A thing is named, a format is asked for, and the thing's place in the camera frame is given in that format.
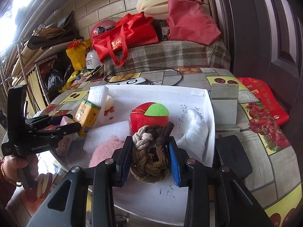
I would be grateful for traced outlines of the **person's left hand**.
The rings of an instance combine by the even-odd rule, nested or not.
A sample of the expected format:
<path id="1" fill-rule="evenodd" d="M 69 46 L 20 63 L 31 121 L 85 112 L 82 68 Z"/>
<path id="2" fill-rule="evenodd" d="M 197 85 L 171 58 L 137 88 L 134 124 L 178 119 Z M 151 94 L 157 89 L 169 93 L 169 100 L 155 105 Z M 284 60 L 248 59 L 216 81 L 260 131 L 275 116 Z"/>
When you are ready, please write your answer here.
<path id="1" fill-rule="evenodd" d="M 36 155 L 30 155 L 27 159 L 5 156 L 1 163 L 1 177 L 12 185 L 17 185 L 21 182 L 18 176 L 18 169 L 23 169 L 29 166 L 30 173 L 34 178 L 38 177 L 38 158 Z"/>

